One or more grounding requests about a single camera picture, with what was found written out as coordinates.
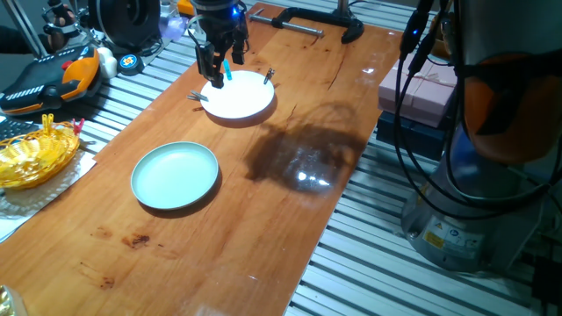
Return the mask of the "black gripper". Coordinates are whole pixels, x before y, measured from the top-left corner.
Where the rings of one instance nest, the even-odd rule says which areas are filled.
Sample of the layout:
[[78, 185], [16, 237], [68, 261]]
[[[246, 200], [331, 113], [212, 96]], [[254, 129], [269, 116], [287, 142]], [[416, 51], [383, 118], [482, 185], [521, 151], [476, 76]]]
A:
[[247, 28], [247, 5], [242, 0], [191, 0], [195, 12], [202, 16], [200, 26], [208, 42], [195, 47], [198, 72], [214, 88], [224, 86], [224, 75], [220, 72], [222, 59], [216, 53], [232, 50], [234, 64], [245, 63], [249, 31]]

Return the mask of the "person hand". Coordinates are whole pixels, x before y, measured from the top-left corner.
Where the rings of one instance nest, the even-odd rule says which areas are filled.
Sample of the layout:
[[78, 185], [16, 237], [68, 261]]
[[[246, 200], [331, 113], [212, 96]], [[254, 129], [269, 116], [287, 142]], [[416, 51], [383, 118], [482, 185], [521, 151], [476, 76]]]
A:
[[46, 22], [43, 31], [47, 34], [50, 47], [57, 51], [78, 35], [76, 19], [72, 10], [62, 0], [48, 0], [47, 4], [49, 9], [42, 14]]

